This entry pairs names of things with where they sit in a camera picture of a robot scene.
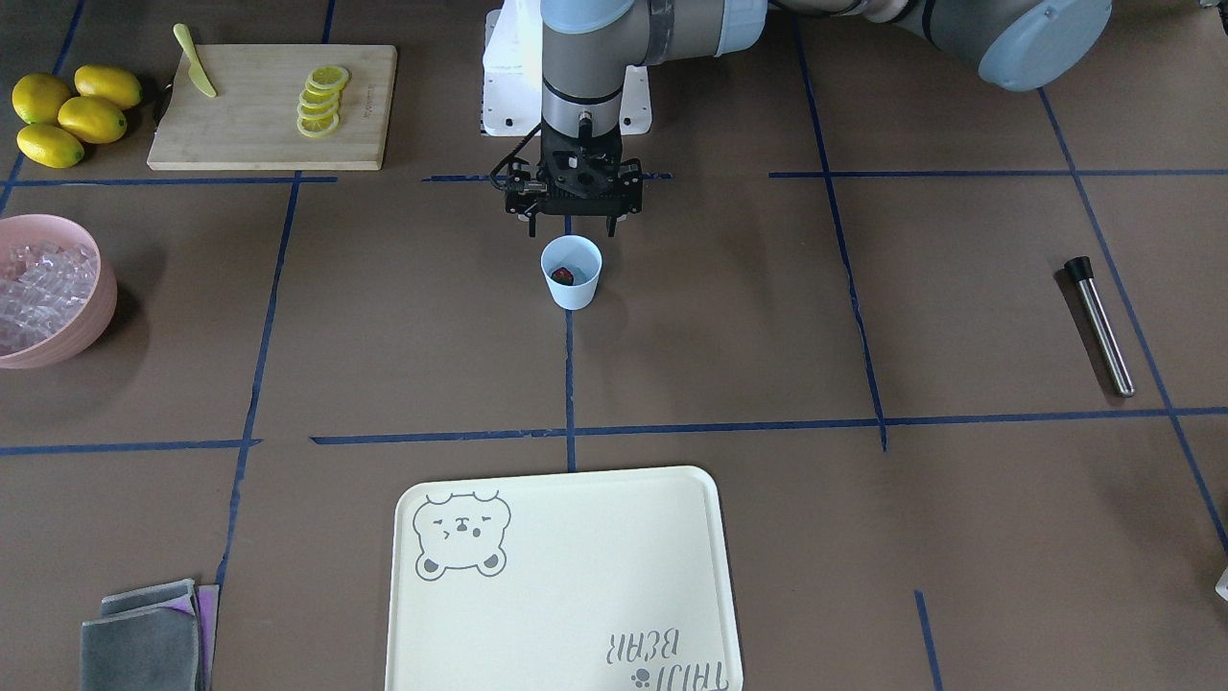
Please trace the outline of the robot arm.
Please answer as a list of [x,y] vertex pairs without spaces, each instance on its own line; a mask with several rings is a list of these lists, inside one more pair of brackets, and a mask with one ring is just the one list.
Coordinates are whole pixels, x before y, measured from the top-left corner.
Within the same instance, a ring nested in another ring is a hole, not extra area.
[[[505,1],[488,14],[483,131],[517,136],[488,176],[535,236],[542,215],[596,216],[615,233],[642,210],[642,164],[623,137],[650,130],[648,69],[745,52],[768,1]],[[785,1],[785,12],[860,16],[957,56],[982,82],[1052,83],[1100,39],[1110,1]]]

